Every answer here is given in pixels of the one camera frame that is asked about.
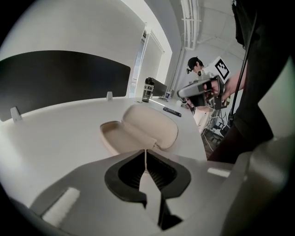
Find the pipe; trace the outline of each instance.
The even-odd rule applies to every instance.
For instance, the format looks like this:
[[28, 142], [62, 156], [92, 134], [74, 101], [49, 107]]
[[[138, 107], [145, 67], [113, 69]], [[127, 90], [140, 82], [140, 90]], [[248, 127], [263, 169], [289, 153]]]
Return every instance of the pipe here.
[[[197, 1], [198, 0], [194, 0], [193, 1], [193, 15], [194, 15], [194, 19], [199, 17], [199, 14], [197, 14]], [[193, 40], [193, 50], [195, 50], [195, 44], [197, 41], [197, 25], [198, 22], [194, 22], [194, 40]]]
[[[183, 18], [186, 18], [185, 17], [185, 11], [184, 11], [184, 3], [183, 3], [183, 0], [181, 0], [181, 6], [182, 6], [182, 9], [183, 9]], [[183, 21], [183, 24], [184, 24], [184, 46], [185, 46], [185, 43], [186, 43], [186, 20]]]
[[197, 8], [198, 8], [198, 25], [197, 25], [197, 37], [196, 37], [196, 41], [198, 40], [199, 38], [199, 33], [200, 33], [200, 3], [199, 3], [199, 0], [197, 0]]
[[[194, 19], [193, 16], [193, 9], [192, 9], [192, 0], [189, 0], [189, 9], [190, 9], [190, 18]], [[191, 24], [191, 35], [190, 35], [190, 40], [193, 42], [193, 31], [194, 31], [194, 22]]]
[[187, 21], [186, 22], [186, 27], [187, 27], [187, 30], [188, 30], [188, 47], [190, 47], [190, 43], [191, 43], [191, 32], [190, 32], [190, 29], [191, 29], [191, 22], [190, 21]]
[[190, 18], [190, 10], [189, 10], [188, 0], [183, 0], [183, 6], [184, 6], [185, 18]]

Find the black wall panel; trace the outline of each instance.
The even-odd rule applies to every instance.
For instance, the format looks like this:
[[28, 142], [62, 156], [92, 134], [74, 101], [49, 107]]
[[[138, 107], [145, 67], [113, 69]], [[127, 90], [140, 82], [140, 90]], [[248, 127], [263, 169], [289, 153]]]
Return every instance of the black wall panel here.
[[158, 80], [153, 79], [155, 82], [154, 88], [153, 88], [153, 96], [162, 96], [166, 94], [167, 86], [161, 83]]
[[38, 51], [0, 62], [0, 119], [59, 103], [125, 96], [130, 67], [86, 53]]

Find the black cable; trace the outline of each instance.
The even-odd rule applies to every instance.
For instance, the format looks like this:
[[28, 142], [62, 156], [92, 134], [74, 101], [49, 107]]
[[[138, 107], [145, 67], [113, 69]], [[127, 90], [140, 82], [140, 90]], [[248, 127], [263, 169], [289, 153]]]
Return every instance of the black cable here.
[[222, 112], [221, 112], [221, 109], [219, 110], [218, 117], [221, 119], [221, 121], [222, 121], [222, 124], [224, 124], [224, 121], [223, 121], [223, 119], [222, 119]]
[[232, 102], [232, 107], [231, 107], [230, 114], [229, 114], [229, 126], [230, 127], [233, 125], [233, 122], [234, 122], [234, 109], [235, 109], [236, 97], [238, 95], [239, 88], [240, 88], [241, 81], [242, 81], [242, 76], [243, 76], [243, 73], [244, 73], [244, 70], [245, 70], [246, 61], [247, 61], [247, 58], [248, 58], [250, 45], [251, 45], [251, 41], [252, 41], [252, 36], [253, 36], [255, 25], [256, 25], [256, 20], [257, 20], [257, 11], [255, 13], [255, 18], [254, 18], [254, 21], [253, 21], [252, 30], [251, 30], [250, 37], [249, 37], [248, 43], [247, 43], [247, 50], [246, 50], [246, 53], [245, 53], [245, 56], [244, 56], [244, 60], [243, 60], [243, 64], [242, 64], [238, 84], [236, 85], [236, 91], [235, 91], [234, 99], [233, 99], [233, 102]]
[[228, 119], [227, 119], [226, 112], [225, 112], [225, 118], [226, 118], [226, 123], [228, 123], [229, 121], [228, 121]]

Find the desk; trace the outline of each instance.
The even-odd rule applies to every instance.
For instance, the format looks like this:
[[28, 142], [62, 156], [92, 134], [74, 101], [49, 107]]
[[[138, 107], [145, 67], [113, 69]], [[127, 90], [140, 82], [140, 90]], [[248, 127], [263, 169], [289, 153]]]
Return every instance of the desk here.
[[[206, 160], [205, 149], [191, 112], [174, 100], [154, 98], [141, 103], [157, 109], [178, 125], [178, 136], [167, 152]], [[70, 102], [23, 115], [0, 124], [0, 180], [9, 196], [30, 206], [48, 186], [75, 168], [105, 159], [111, 153], [100, 139], [102, 123], [122, 119], [126, 109], [141, 98]], [[163, 104], [182, 114], [163, 111]]]

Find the beige glasses case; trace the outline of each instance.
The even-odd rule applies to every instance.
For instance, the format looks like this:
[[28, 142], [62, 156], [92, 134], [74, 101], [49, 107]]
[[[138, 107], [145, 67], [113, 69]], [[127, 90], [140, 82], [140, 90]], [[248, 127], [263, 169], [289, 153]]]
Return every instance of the beige glasses case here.
[[113, 155], [140, 149], [171, 147], [178, 135], [176, 123], [161, 112], [132, 105], [122, 122], [110, 121], [100, 126], [101, 138]]

